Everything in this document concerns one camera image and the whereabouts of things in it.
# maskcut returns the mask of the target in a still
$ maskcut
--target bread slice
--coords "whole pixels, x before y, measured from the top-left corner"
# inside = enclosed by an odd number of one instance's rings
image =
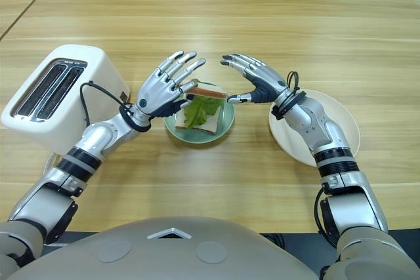
[[[227,98],[227,93],[223,91],[222,88],[216,85],[208,85],[206,83],[198,83],[198,86],[192,88],[187,92],[187,94],[195,94],[200,96],[206,96],[208,98],[220,98],[225,100]],[[196,125],[192,127],[193,129],[204,130],[215,134],[217,132],[217,123],[219,121],[219,114],[221,108],[219,107],[214,115],[207,115],[207,121],[202,125]],[[175,123],[175,128],[177,129],[186,129],[184,126],[185,121],[185,112],[184,109],[181,109],[177,113],[177,122]]]
[[[216,134],[216,132],[217,132],[217,122],[219,121],[220,111],[221,111],[221,108],[219,107],[216,111],[216,114],[207,115],[207,121],[204,124],[196,125],[192,128],[193,129],[198,129],[198,130],[204,130],[204,131],[211,132],[212,134]],[[175,128],[176,129],[186,129],[185,126],[184,126],[184,121],[185,121],[185,112],[184,112],[184,109],[182,108],[177,113],[177,122],[175,123]]]
[[[198,86],[192,88],[187,92],[187,94],[195,94],[207,96],[209,98],[221,98],[226,99],[228,94],[223,91],[222,88],[216,85],[208,85],[207,83],[198,83]]]

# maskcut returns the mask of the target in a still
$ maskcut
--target sandwich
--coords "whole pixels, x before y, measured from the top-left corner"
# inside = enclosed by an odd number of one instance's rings
[[[218,86],[198,81],[198,86],[188,91],[195,97],[191,104],[177,114],[177,129],[198,129],[215,134],[221,106],[227,94]]]

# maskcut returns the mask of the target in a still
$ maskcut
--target black band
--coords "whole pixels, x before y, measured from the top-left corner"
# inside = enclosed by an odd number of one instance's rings
[[[287,103],[282,109],[280,109],[277,105],[273,106],[271,114],[276,116],[276,119],[279,121],[283,118],[283,116],[299,101],[301,101],[306,96],[306,93],[302,91],[298,95],[296,95],[289,103]]]
[[[332,157],[352,157],[353,154],[349,148],[333,148],[318,152],[314,155],[315,162],[319,163]]]
[[[30,250],[29,247],[26,247],[25,253],[21,257],[19,257],[16,254],[8,254],[7,256],[9,256],[10,258],[13,258],[16,264],[21,268],[35,260],[32,250]]]
[[[337,174],[337,173],[343,173],[343,172],[355,172],[359,170],[359,167],[357,166],[357,163],[354,161],[340,161],[340,162],[334,162],[330,164],[326,164],[320,168],[318,168],[320,171],[320,174],[322,177]]]
[[[65,158],[61,159],[61,161],[57,165],[57,168],[77,177],[78,179],[84,182],[87,182],[93,175],[89,171],[85,170],[84,168],[69,160],[66,160]]]
[[[120,107],[119,107],[119,113],[121,114],[122,118],[127,123],[127,125],[129,125],[135,131],[138,131],[138,132],[146,132],[147,130],[149,130],[152,127],[152,124],[149,124],[148,126],[145,126],[145,127],[137,125],[131,119],[131,117],[130,117],[130,115],[128,113],[128,109],[127,109],[127,107],[125,107],[125,105],[120,105]]]
[[[80,148],[73,147],[67,154],[88,164],[88,166],[92,167],[95,170],[97,170],[102,163],[100,159],[97,159],[93,155],[90,155],[85,150]]]

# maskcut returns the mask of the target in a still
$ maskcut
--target robot forearm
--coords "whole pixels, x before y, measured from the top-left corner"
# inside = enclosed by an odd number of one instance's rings
[[[387,231],[387,221],[364,173],[360,172],[341,128],[319,101],[304,97],[284,118],[305,140],[321,174],[321,202],[328,233],[338,238],[345,230],[371,226]]]

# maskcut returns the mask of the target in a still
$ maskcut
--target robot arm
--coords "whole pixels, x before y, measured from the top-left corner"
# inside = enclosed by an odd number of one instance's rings
[[[140,88],[135,104],[121,106],[115,117],[87,127],[59,164],[19,200],[9,220],[0,223],[0,280],[39,258],[43,243],[62,235],[77,210],[73,197],[82,194],[106,156],[149,130],[154,117],[170,116],[189,105],[188,98],[175,100],[197,85],[180,85],[205,63],[201,58],[179,71],[194,57],[196,52],[178,51],[164,60]]]
[[[253,92],[233,95],[230,103],[275,102],[273,115],[284,118],[305,141],[328,196],[321,201],[329,239],[338,240],[337,262],[325,280],[420,279],[420,270],[387,234],[385,215],[357,166],[341,128],[319,101],[297,94],[264,62],[242,54],[223,56],[221,64],[238,70],[255,85]]]

